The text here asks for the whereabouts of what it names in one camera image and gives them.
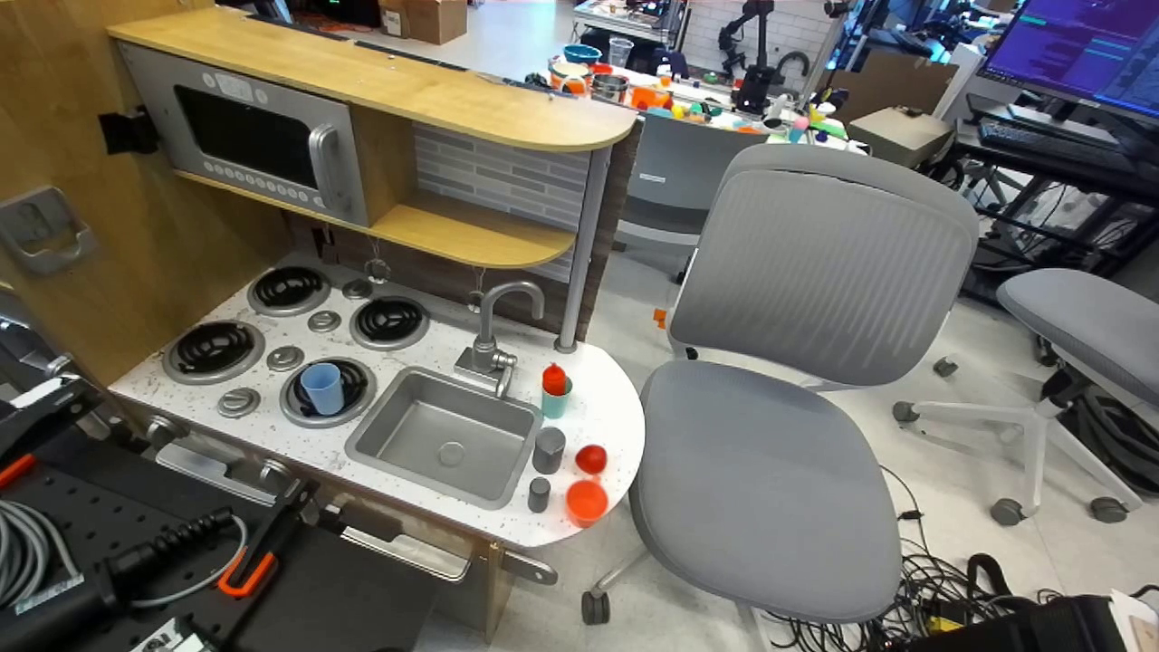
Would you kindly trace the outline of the cluttered table with toys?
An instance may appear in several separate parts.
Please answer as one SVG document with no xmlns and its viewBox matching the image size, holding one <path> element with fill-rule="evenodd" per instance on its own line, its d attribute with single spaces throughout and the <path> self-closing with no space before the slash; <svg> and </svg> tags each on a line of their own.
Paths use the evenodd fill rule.
<svg viewBox="0 0 1159 652">
<path fill-rule="evenodd" d="M 675 76 L 666 65 L 658 76 L 630 72 L 608 63 L 569 63 L 563 47 L 544 58 L 542 69 L 530 82 L 545 82 L 542 91 L 551 113 L 561 119 L 548 127 L 534 123 L 551 151 L 580 152 L 620 142 L 627 135 L 627 113 L 635 120 L 658 120 L 662 127 L 692 129 L 706 135 L 743 135 L 757 142 L 799 142 L 867 154 L 868 148 L 850 139 L 844 124 L 831 117 L 831 104 L 795 107 L 790 96 L 770 98 L 759 115 L 745 113 L 732 100 L 695 87 Z"/>
</svg>

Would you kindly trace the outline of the large grey cylinder block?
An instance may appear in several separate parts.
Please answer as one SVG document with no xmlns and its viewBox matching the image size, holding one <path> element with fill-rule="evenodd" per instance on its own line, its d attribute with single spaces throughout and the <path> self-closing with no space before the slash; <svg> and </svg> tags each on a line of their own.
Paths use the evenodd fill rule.
<svg viewBox="0 0 1159 652">
<path fill-rule="evenodd" d="M 557 427 L 540 428 L 534 438 L 532 466 L 539 475 L 553 475 L 561 464 L 566 450 L 566 434 Z"/>
</svg>

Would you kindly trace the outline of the grey office chair white legs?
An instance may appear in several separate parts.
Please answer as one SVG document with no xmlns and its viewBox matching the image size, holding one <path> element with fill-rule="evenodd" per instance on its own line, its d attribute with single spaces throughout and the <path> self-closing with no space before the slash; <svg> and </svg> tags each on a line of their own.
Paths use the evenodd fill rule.
<svg viewBox="0 0 1159 652">
<path fill-rule="evenodd" d="M 991 506 L 990 517 L 1003 527 L 1022 523 L 1038 511 L 1050 444 L 1109 491 L 1089 501 L 1089 515 L 1101 523 L 1121 523 L 1143 506 L 1143 499 L 1058 418 L 1085 388 L 1098 387 L 1159 428 L 1159 302 L 1106 278 L 1063 268 L 1011 277 L 996 296 L 1003 309 L 1050 343 L 1072 372 L 1071 383 L 1032 406 L 898 401 L 892 418 L 898 424 L 926 418 L 1019 428 L 1025 500 L 1001 498 Z"/>
</svg>

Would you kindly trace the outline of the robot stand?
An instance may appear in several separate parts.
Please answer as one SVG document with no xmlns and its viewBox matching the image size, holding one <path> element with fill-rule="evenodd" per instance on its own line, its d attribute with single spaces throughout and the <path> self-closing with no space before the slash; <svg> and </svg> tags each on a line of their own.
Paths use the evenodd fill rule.
<svg viewBox="0 0 1159 652">
<path fill-rule="evenodd" d="M 216 584 L 243 556 L 220 532 L 132 591 L 118 618 L 53 652 L 410 652 L 433 583 L 302 523 L 253 598 Z M 270 506 L 83 435 L 78 424 L 0 470 L 0 609 L 178 523 L 229 510 L 258 529 Z"/>
</svg>

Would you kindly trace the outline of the wooden toy kitchen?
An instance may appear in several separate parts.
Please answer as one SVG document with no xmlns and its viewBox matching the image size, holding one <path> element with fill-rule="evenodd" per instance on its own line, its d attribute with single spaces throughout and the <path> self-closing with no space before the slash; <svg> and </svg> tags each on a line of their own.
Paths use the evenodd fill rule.
<svg viewBox="0 0 1159 652">
<path fill-rule="evenodd" d="M 274 202 L 175 173 L 161 154 L 108 156 L 99 113 L 129 113 L 139 91 L 119 42 L 315 91 L 349 107 L 359 137 L 365 235 L 411 264 L 407 286 L 435 308 L 466 296 L 472 265 L 497 280 L 574 248 L 564 302 L 547 330 L 566 360 L 584 340 L 635 157 L 637 120 L 591 155 L 580 233 L 524 224 L 493 208 L 417 188 L 413 129 L 545 152 L 545 91 L 519 90 L 476 69 L 267 24 L 214 0 L 0 1 L 0 202 L 57 186 L 95 232 L 99 251 L 54 274 L 25 271 L 0 246 L 0 283 L 32 313 L 51 346 L 108 389 L 290 251 Z"/>
</svg>

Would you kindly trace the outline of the black metal bracket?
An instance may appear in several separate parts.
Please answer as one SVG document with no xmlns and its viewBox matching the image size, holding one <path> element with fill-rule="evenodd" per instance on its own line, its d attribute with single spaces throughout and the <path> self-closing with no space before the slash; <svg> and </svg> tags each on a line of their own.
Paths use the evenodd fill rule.
<svg viewBox="0 0 1159 652">
<path fill-rule="evenodd" d="M 0 283 L 0 470 L 75 427 L 102 400 Z"/>
</svg>

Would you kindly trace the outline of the orange plastic cup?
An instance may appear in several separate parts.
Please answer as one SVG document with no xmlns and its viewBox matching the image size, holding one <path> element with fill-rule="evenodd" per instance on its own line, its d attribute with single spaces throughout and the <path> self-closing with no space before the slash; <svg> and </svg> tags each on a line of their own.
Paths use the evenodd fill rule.
<svg viewBox="0 0 1159 652">
<path fill-rule="evenodd" d="M 568 519 L 577 528 L 590 528 L 608 511 L 608 495 L 596 479 L 577 479 L 564 495 Z"/>
</svg>

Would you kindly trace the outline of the grey mesh office chair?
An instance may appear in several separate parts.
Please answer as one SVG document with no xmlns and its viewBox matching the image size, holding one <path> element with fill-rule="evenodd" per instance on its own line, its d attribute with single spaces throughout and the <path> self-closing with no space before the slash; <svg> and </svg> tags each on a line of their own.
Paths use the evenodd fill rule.
<svg viewBox="0 0 1159 652">
<path fill-rule="evenodd" d="M 977 215 L 877 157 L 788 144 L 732 157 L 666 322 L 675 346 L 883 387 L 923 360 L 972 263 Z M 778 618 L 860 627 L 894 606 L 901 537 L 857 422 L 802 387 L 670 360 L 640 393 L 637 557 Z"/>
</svg>

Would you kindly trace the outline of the black coil stove burner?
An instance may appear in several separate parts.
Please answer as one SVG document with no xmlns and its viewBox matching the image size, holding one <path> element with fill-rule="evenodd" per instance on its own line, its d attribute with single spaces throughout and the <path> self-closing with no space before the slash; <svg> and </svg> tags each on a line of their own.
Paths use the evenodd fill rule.
<svg viewBox="0 0 1159 652">
<path fill-rule="evenodd" d="M 330 292 L 330 280 L 318 269 L 285 265 L 258 277 L 250 284 L 245 298 L 250 308 L 261 315 L 287 318 L 318 309 Z"/>
<path fill-rule="evenodd" d="M 209 321 L 166 347 L 166 375 L 187 387 L 206 387 L 252 369 L 265 351 L 265 337 L 252 323 Z"/>
<path fill-rule="evenodd" d="M 321 413 L 315 401 L 302 386 L 302 376 L 314 366 L 331 366 L 337 369 L 337 388 L 340 390 L 338 411 Z M 321 358 L 311 360 L 301 369 L 297 369 L 279 389 L 279 408 L 283 417 L 291 424 L 302 428 L 331 428 L 348 424 L 360 417 L 376 396 L 378 384 L 373 372 L 351 358 Z"/>
<path fill-rule="evenodd" d="M 366 350 L 404 350 L 418 343 L 430 327 L 427 309 L 406 296 L 378 296 L 360 305 L 350 318 L 350 335 Z"/>
</svg>

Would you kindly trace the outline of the computer monitor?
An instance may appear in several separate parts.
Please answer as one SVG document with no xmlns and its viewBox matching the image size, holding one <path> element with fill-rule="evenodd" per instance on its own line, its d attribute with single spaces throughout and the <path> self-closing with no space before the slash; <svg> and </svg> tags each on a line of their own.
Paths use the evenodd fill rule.
<svg viewBox="0 0 1159 652">
<path fill-rule="evenodd" d="M 1159 0 L 1023 0 L 978 74 L 1159 125 Z"/>
</svg>

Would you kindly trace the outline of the black desk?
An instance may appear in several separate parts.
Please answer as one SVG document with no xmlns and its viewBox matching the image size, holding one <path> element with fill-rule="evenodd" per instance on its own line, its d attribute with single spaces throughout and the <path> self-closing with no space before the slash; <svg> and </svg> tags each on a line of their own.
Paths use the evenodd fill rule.
<svg viewBox="0 0 1159 652">
<path fill-rule="evenodd" d="M 1113 278 L 1159 243 L 1159 148 L 1134 124 L 1089 111 L 1079 122 L 1055 122 L 1026 102 L 974 91 L 963 100 L 952 147 L 930 174 L 960 191 L 981 219 L 964 296 L 994 305 L 999 284 L 1038 268 Z M 986 146 L 978 139 L 981 120 L 1118 151 L 1135 173 Z"/>
</svg>

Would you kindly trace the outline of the grey microwave door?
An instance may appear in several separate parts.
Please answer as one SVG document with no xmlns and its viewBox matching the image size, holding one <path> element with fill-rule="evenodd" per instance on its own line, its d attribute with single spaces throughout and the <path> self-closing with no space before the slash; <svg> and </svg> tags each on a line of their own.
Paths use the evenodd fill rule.
<svg viewBox="0 0 1159 652">
<path fill-rule="evenodd" d="M 132 43 L 119 49 L 174 168 L 369 226 L 349 107 Z M 333 215 L 316 189 L 308 137 L 321 124 L 340 134 L 351 198 L 344 217 Z"/>
</svg>

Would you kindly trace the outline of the black keyboard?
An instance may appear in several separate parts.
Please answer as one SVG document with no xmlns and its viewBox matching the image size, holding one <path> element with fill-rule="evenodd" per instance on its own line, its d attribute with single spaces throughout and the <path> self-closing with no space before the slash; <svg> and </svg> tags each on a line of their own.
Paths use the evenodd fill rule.
<svg viewBox="0 0 1159 652">
<path fill-rule="evenodd" d="M 1040 154 L 1042 157 L 1059 159 L 1071 164 L 1089 164 L 1114 173 L 1135 173 L 1134 161 L 1125 154 L 1105 146 L 1047 135 L 1035 129 L 1014 127 L 1006 122 L 981 120 L 977 131 L 981 144 L 994 148 Z"/>
</svg>

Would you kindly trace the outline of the black and orange clamp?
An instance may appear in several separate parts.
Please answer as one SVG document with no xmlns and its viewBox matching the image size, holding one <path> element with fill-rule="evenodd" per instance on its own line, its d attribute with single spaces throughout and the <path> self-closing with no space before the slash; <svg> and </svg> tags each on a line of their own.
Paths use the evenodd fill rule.
<svg viewBox="0 0 1159 652">
<path fill-rule="evenodd" d="M 233 599 L 253 598 L 274 577 L 279 556 L 302 523 L 302 508 L 313 499 L 316 479 L 292 479 L 274 499 L 258 529 L 248 537 L 243 556 L 231 562 L 216 583 L 216 589 Z"/>
</svg>

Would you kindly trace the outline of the grey wall dispenser tray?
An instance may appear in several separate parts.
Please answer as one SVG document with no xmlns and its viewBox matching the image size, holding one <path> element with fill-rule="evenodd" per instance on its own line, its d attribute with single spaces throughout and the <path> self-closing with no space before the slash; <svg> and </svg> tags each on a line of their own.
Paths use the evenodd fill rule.
<svg viewBox="0 0 1159 652">
<path fill-rule="evenodd" d="M 57 186 L 0 202 L 0 246 L 34 274 L 54 274 L 99 251 L 99 239 Z"/>
</svg>

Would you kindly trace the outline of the black case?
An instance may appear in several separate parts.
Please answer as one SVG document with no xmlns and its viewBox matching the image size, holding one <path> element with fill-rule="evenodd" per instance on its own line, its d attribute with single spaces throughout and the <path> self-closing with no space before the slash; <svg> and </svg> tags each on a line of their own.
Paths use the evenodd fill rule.
<svg viewBox="0 0 1159 652">
<path fill-rule="evenodd" d="M 1109 598 L 1058 598 L 1001 618 L 919 638 L 901 652 L 1127 652 Z"/>
</svg>

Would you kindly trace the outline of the dark grey plastic chair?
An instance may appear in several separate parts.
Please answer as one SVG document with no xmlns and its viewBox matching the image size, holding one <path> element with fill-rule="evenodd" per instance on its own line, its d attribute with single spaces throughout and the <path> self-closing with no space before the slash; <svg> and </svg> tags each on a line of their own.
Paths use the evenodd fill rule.
<svg viewBox="0 0 1159 652">
<path fill-rule="evenodd" d="M 730 161 L 770 135 L 654 112 L 637 115 L 637 125 L 642 130 L 614 244 L 681 255 L 672 274 L 681 284 Z"/>
</svg>

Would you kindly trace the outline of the silver toy tap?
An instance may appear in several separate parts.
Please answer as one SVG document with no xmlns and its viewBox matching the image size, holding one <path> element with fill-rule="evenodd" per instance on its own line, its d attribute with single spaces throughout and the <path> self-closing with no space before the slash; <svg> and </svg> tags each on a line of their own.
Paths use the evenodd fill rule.
<svg viewBox="0 0 1159 652">
<path fill-rule="evenodd" d="M 495 306 L 509 293 L 524 293 L 530 298 L 532 317 L 538 321 L 545 315 L 545 293 L 531 281 L 504 283 L 484 292 L 479 309 L 479 331 L 471 347 L 461 351 L 453 369 L 455 374 L 483 381 L 497 400 L 508 397 L 509 387 L 517 367 L 517 356 L 498 347 L 495 337 Z"/>
</svg>

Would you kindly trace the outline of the beige box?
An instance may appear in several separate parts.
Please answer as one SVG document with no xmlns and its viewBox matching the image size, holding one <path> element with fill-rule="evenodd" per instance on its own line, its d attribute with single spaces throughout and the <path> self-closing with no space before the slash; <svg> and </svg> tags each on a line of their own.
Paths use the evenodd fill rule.
<svg viewBox="0 0 1159 652">
<path fill-rule="evenodd" d="M 867 145 L 870 156 L 913 169 L 941 157 L 953 139 L 952 124 L 906 107 L 858 117 L 846 132 Z"/>
</svg>

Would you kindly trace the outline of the light blue plastic cup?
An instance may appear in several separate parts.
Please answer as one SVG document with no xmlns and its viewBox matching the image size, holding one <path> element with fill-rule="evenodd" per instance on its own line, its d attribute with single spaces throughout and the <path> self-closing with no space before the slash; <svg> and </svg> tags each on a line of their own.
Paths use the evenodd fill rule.
<svg viewBox="0 0 1159 652">
<path fill-rule="evenodd" d="M 342 371 L 334 362 L 315 362 L 302 371 L 299 387 L 306 393 L 319 416 L 330 417 L 345 405 Z"/>
</svg>

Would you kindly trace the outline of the cardboard box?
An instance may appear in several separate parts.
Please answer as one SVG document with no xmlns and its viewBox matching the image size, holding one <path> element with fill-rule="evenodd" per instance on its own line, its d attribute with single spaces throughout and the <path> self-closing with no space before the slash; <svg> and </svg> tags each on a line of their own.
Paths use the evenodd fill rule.
<svg viewBox="0 0 1159 652">
<path fill-rule="evenodd" d="M 467 32 L 468 0 L 378 0 L 380 30 L 403 41 L 446 44 Z"/>
</svg>

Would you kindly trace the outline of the grey toy sink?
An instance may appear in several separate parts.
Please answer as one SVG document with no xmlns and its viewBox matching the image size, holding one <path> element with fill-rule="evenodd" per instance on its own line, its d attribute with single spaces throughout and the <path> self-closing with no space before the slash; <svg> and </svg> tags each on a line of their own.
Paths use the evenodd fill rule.
<svg viewBox="0 0 1159 652">
<path fill-rule="evenodd" d="M 345 442 L 360 464 L 487 511 L 504 508 L 526 469 L 542 413 L 458 379 L 406 368 Z"/>
</svg>

